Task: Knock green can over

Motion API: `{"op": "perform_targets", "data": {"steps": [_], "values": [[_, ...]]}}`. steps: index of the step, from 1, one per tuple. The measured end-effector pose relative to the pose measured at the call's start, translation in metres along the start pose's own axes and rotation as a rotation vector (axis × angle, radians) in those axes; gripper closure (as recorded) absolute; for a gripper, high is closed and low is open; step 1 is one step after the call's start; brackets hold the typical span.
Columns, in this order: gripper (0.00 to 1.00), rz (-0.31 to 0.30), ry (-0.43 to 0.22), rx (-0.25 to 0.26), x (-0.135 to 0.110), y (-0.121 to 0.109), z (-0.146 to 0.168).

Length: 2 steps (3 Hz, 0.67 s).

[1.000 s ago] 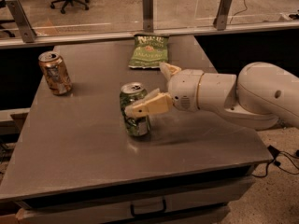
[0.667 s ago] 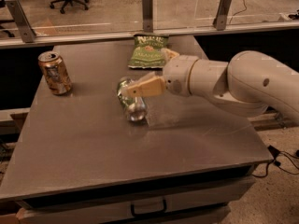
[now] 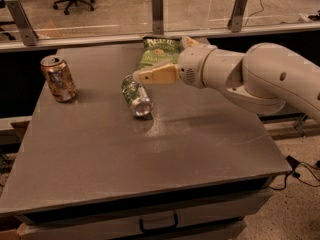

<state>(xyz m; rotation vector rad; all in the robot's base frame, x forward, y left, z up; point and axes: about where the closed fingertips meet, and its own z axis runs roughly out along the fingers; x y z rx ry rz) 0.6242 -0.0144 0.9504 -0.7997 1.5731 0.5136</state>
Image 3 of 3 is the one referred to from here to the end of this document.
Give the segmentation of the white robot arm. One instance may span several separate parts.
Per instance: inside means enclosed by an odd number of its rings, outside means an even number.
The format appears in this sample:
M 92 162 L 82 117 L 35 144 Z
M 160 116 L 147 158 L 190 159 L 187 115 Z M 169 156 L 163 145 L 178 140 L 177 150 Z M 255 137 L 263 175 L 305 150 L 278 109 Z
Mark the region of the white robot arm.
M 182 80 L 218 91 L 233 104 L 260 115 L 273 115 L 287 104 L 320 122 L 320 68 L 296 52 L 259 43 L 240 53 L 199 43 L 189 37 L 175 63 L 168 60 L 133 73 L 141 84 Z

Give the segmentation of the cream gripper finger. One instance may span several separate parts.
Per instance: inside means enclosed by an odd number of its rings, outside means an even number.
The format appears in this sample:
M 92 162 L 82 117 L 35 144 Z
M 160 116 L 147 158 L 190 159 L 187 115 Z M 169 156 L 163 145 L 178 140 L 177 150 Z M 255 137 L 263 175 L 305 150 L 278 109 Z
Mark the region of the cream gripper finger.
M 180 39 L 180 44 L 179 44 L 179 51 L 182 52 L 185 49 L 197 45 L 198 41 L 189 37 L 189 36 L 182 36 Z
M 173 84 L 179 78 L 177 65 L 169 61 L 159 62 L 133 73 L 133 80 L 144 85 Z

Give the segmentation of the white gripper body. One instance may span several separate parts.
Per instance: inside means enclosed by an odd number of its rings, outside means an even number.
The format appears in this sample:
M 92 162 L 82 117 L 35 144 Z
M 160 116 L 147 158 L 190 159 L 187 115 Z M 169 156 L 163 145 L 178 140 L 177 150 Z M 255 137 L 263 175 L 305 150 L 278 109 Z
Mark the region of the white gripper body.
M 196 44 L 184 49 L 178 56 L 178 72 L 181 80 L 190 86 L 204 88 L 202 71 L 204 64 L 216 46 Z

